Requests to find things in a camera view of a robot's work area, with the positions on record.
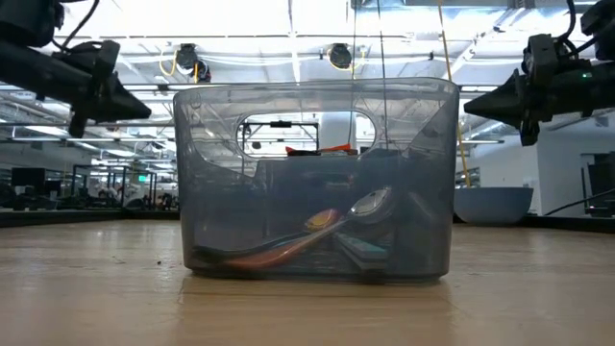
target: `plastic bin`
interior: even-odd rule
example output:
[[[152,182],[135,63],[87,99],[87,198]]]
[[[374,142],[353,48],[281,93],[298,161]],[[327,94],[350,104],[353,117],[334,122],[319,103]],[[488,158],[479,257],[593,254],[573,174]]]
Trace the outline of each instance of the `plastic bin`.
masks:
[[[179,92],[184,265],[226,278],[400,282],[445,275],[458,98],[454,84],[431,78]],[[363,113],[374,123],[374,145],[359,156],[257,159],[243,152],[237,133],[245,118],[299,111]]]

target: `ceiling light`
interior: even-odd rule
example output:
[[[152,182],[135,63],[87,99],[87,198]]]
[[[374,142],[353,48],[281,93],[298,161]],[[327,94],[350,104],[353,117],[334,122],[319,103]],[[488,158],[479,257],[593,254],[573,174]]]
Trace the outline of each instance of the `ceiling light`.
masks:
[[[74,142],[110,142],[115,141],[113,138],[67,138],[67,141]]]
[[[89,150],[100,150],[100,149],[96,148],[95,146],[90,145],[90,144],[87,144],[87,143],[80,143],[80,142],[77,142],[77,143],[75,143],[75,144],[79,145],[79,146],[80,146],[80,147],[82,147],[82,148],[86,148],[86,149],[89,149]]]
[[[171,163],[155,163],[154,166],[161,168],[161,169],[174,169],[175,166],[172,165]]]
[[[133,157],[135,155],[135,153],[129,152],[129,151],[126,151],[126,150],[108,149],[108,150],[105,150],[105,151],[108,152],[109,154],[116,155],[116,156],[122,157],[122,158],[131,158],[131,157]]]
[[[51,136],[68,136],[68,132],[51,126],[26,126],[26,129]]]
[[[166,141],[167,138],[119,138],[120,141],[130,142],[151,142],[151,141]]]
[[[462,140],[461,143],[463,144],[502,144],[504,143],[503,140],[489,140],[489,139],[485,139],[485,140],[481,140],[481,139],[468,139],[468,140]]]
[[[461,92],[489,92],[493,91],[497,86],[461,86]]]
[[[166,78],[164,78],[164,76],[158,75],[158,76],[155,76],[154,78],[156,78],[156,79],[157,79],[157,80],[159,80],[159,81],[163,81],[163,82],[165,82],[165,83],[167,83],[167,84],[170,84],[169,80],[167,80]]]
[[[15,141],[62,141],[57,137],[13,137],[11,140]]]

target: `ceiling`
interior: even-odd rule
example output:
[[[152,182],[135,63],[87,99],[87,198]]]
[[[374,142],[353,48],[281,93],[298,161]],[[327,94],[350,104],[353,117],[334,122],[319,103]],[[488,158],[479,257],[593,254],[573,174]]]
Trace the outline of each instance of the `ceiling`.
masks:
[[[93,39],[119,42],[121,54],[116,70],[120,80],[152,109],[153,115],[134,125],[90,127],[86,135],[133,138],[133,142],[93,141],[79,146],[93,155],[98,155],[100,149],[113,149],[141,157],[172,159],[174,143],[167,139],[175,136],[174,92],[161,93],[155,85],[192,87],[190,78],[179,71],[169,75],[173,52],[182,43],[197,44],[214,85],[383,76],[448,79],[448,53],[453,81],[462,86],[462,106],[510,76],[521,62],[528,36],[557,36],[569,24],[564,0],[444,0],[445,50],[435,0],[380,0],[380,7],[377,0],[363,2],[354,9],[348,0],[101,1],[71,45]],[[535,8],[515,9],[509,3]],[[577,1],[581,11],[589,3],[592,2]],[[58,42],[65,40],[90,6],[91,1],[66,5],[64,26],[56,32]],[[576,45],[587,40],[578,28],[570,39]],[[338,70],[328,62],[326,52],[333,43],[354,48],[354,72]],[[54,50],[53,45],[41,49],[45,53]],[[593,54],[592,49],[584,52],[585,58],[593,58]],[[32,93],[13,86],[0,85],[0,92],[0,119],[5,123],[28,122],[65,129],[62,124],[69,118],[66,105],[54,100],[37,102]],[[462,107],[460,111],[465,138],[510,134],[506,126],[465,114]],[[549,126],[561,129],[576,122],[578,114],[567,114]],[[5,134],[11,130],[3,129]],[[24,136],[65,136],[32,127],[17,131]]]

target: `wooden table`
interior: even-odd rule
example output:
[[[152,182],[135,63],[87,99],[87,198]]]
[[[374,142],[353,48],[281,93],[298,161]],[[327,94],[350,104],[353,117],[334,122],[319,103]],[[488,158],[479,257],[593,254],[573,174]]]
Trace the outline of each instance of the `wooden table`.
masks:
[[[615,340],[612,235],[457,227],[451,273],[412,286],[194,277],[177,222],[3,229],[0,247],[2,346]]]

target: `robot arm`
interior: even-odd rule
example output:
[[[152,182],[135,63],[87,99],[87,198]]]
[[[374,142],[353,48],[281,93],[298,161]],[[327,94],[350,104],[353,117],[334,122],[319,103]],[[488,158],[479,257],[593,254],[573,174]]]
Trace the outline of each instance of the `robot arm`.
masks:
[[[601,0],[581,18],[581,30],[593,36],[580,47],[568,40],[576,25],[573,0],[567,0],[571,15],[568,31],[560,37],[529,38],[521,65],[500,87],[465,104],[466,112],[501,121],[517,128],[522,145],[533,145],[540,133],[539,122],[556,114],[580,111],[582,117],[615,107],[615,0]],[[596,58],[606,63],[592,65],[578,53],[591,45]]]
[[[82,0],[0,0],[0,81],[23,87],[37,99],[71,105],[68,132],[82,137],[88,119],[96,122],[146,119],[151,110],[128,92],[114,72],[119,44],[106,40],[69,48],[100,0],[63,45],[53,40],[64,19],[62,3]],[[47,56],[30,47],[53,42],[60,52]]]

